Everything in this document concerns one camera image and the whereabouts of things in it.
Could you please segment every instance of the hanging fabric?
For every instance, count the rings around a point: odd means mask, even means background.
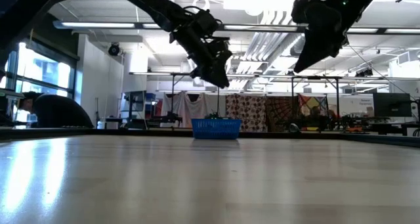
[[[315,107],[320,109],[320,114],[327,115],[327,97],[308,97],[299,95],[299,106],[304,116],[309,116],[310,111]]]
[[[162,114],[167,115],[168,111],[171,111],[171,100],[172,98],[167,95],[163,98]],[[191,128],[191,119],[204,119],[204,117],[210,113],[217,111],[217,97],[210,95],[188,95],[185,92],[180,92],[173,98],[173,112],[178,114],[182,118],[182,123],[179,127]]]
[[[241,119],[242,132],[266,132],[266,97],[228,95],[226,116]]]
[[[293,115],[292,100],[295,100],[295,105],[297,105],[297,97],[267,97],[266,117],[268,132],[284,132],[288,129],[288,122]]]

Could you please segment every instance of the table surface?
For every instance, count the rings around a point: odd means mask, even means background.
[[[419,223],[420,150],[82,136],[0,143],[0,223]]]

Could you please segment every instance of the computer monitor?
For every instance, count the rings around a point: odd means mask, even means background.
[[[407,93],[374,93],[373,110],[379,117],[411,117],[410,95]]]
[[[146,96],[146,91],[133,91],[123,93],[121,99],[121,112],[130,111],[130,95],[132,96],[132,112],[142,112],[144,110],[144,98]]]

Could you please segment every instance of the black robotic arm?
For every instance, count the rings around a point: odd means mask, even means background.
[[[63,0],[17,0],[0,16],[0,78],[12,48],[25,38],[47,11]],[[193,13],[169,0],[128,0],[147,12],[159,27],[170,32],[170,42],[178,41],[197,68],[191,76],[200,77],[218,87],[229,86],[226,61],[232,55],[228,38],[213,37],[221,24],[209,11]]]
[[[373,0],[296,0],[292,19],[308,24],[306,43],[294,71],[302,72],[325,57],[336,57],[348,44],[348,29]]]

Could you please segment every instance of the patterned fabric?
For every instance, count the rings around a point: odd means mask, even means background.
[[[321,115],[327,115],[327,97],[308,97],[299,95],[299,106],[304,116],[309,116],[313,107],[318,107]]]
[[[267,97],[266,115],[268,132],[284,132],[287,129],[285,124],[292,117],[291,103],[295,100],[297,108],[297,97]]]
[[[266,132],[266,97],[228,95],[226,116],[241,119],[242,132]]]

